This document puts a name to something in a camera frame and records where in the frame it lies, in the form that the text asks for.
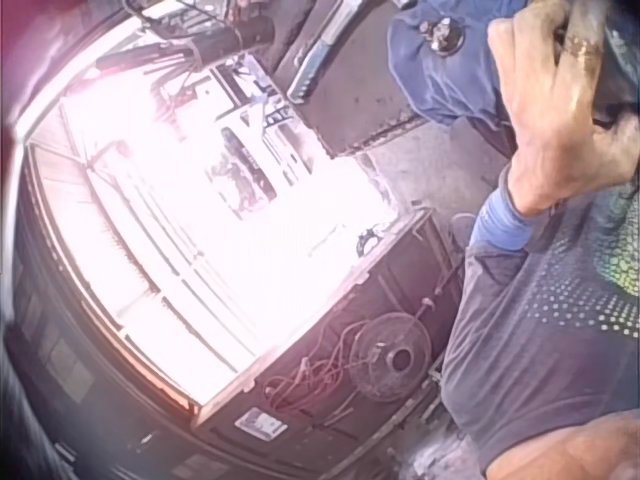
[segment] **label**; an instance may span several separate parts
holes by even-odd
[[[289,428],[280,420],[255,407],[239,418],[235,425],[240,430],[265,442],[270,442]]]

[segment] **person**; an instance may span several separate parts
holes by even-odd
[[[466,250],[442,380],[489,480],[640,478],[640,127],[592,122],[606,12],[534,0],[489,26],[518,150]]]

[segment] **finger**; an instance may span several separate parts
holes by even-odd
[[[631,179],[640,161],[640,120],[628,113],[620,117],[613,128],[594,135],[596,155],[607,161],[605,173],[616,185]]]
[[[513,99],[516,73],[516,42],[513,20],[509,18],[493,20],[489,24],[488,40],[491,54],[498,69],[502,100],[508,109]]]
[[[571,10],[555,89],[572,111],[591,115],[608,8],[609,0],[576,0]]]
[[[518,85],[551,89],[556,72],[553,33],[567,19],[566,0],[537,0],[514,17]]]

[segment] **man's hand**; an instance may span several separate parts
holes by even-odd
[[[489,46],[518,141],[509,192],[524,216],[626,183],[640,159],[636,115],[620,118],[607,131],[592,122],[607,7],[607,0],[575,1],[558,63],[553,34],[569,16],[566,0],[534,0],[513,19],[489,26]]]

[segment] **gray t-shirt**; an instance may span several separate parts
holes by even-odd
[[[576,198],[526,250],[469,247],[443,401],[483,472],[546,432],[640,406],[638,192]]]

